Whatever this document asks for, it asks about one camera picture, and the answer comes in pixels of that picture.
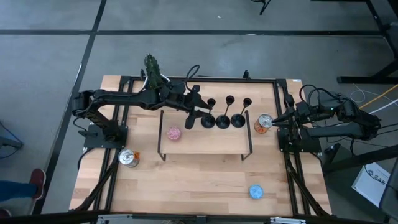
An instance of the tin can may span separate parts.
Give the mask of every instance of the tin can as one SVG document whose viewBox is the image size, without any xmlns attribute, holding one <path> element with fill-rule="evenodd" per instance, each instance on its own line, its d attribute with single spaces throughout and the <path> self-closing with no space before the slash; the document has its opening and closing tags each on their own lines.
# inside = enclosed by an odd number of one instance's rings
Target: tin can
<svg viewBox="0 0 398 224">
<path fill-rule="evenodd" d="M 139 163 L 139 152 L 123 149 L 119 153 L 119 162 L 127 167 L 135 167 Z"/>
<path fill-rule="evenodd" d="M 268 114 L 260 115 L 254 123 L 254 129 L 260 134 L 266 133 L 270 127 L 272 127 L 272 117 Z"/>
</svg>

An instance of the pink ball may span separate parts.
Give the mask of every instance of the pink ball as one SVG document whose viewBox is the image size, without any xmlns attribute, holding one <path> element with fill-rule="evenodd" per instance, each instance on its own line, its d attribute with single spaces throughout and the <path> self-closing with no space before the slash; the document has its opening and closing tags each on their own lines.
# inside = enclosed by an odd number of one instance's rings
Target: pink ball
<svg viewBox="0 0 398 224">
<path fill-rule="evenodd" d="M 167 131 L 167 137 L 175 141 L 181 137 L 181 130 L 178 127 L 171 127 Z"/>
</svg>

